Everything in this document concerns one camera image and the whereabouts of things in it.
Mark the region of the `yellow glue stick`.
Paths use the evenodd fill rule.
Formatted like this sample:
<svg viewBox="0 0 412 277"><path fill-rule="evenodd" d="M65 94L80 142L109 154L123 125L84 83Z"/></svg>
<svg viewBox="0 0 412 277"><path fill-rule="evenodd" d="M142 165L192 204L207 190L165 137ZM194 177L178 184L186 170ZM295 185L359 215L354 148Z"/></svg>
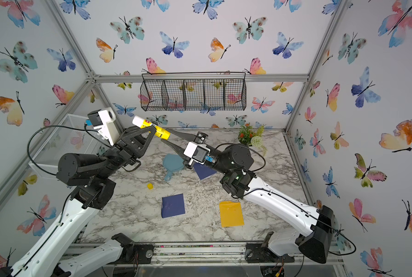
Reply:
<svg viewBox="0 0 412 277"><path fill-rule="evenodd" d="M155 125L154 123L152 123L151 121L145 120L141 117L138 117L137 115L135 115L133 117L133 121L132 121L134 126L139 127L140 129L144 129L144 128L148 128L148 127L153 127L155 129L155 136L157 136L158 138L161 138L163 140L168 140L171 136L171 133L167 130L165 130L164 128L161 128L157 125Z"/></svg>

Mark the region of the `yellow envelope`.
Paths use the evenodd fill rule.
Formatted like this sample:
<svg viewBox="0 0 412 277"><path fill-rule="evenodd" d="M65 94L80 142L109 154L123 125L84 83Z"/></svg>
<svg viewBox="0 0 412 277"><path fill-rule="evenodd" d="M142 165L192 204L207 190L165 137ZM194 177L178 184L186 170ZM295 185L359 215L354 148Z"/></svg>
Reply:
<svg viewBox="0 0 412 277"><path fill-rule="evenodd" d="M219 209L222 227L236 227L245 224L240 202L221 202Z"/></svg>

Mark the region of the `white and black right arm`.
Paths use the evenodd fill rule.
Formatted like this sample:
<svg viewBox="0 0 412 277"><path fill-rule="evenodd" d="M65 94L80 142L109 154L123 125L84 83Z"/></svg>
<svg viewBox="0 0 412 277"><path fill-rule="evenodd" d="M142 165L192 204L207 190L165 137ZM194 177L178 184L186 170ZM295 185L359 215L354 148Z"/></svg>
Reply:
<svg viewBox="0 0 412 277"><path fill-rule="evenodd" d="M268 249L276 256L300 252L304 257L325 264L336 229L335 215L327 206L317 208L304 204L275 189L251 170L253 150L243 144L226 143L224 151L206 143L207 134L196 135L169 131L188 142L182 148L167 139L187 167L201 164L223 175L220 183L232 197L257 204L285 220L293 228L286 235L269 235Z"/></svg>

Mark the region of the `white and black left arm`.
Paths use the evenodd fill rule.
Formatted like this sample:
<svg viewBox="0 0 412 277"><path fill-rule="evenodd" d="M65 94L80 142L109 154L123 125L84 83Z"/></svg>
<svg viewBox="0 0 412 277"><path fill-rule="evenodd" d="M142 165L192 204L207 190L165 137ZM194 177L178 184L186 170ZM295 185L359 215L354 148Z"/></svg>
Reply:
<svg viewBox="0 0 412 277"><path fill-rule="evenodd" d="M84 277L112 262L135 262L138 254L134 242L122 233L82 255L64 261L61 258L83 227L112 198L116 183L110 176L144 156L155 134L152 125L135 126L126 129L100 157L65 154L56 176L74 190L53 225L18 262L1 267L0 277Z"/></svg>

